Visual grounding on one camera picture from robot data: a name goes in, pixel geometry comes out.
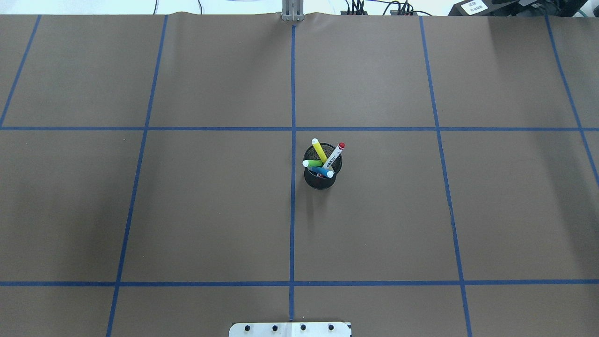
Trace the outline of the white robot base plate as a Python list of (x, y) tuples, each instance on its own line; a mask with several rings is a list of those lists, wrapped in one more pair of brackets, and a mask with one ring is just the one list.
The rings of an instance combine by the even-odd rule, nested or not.
[(240, 322), (229, 337), (351, 337), (350, 322)]

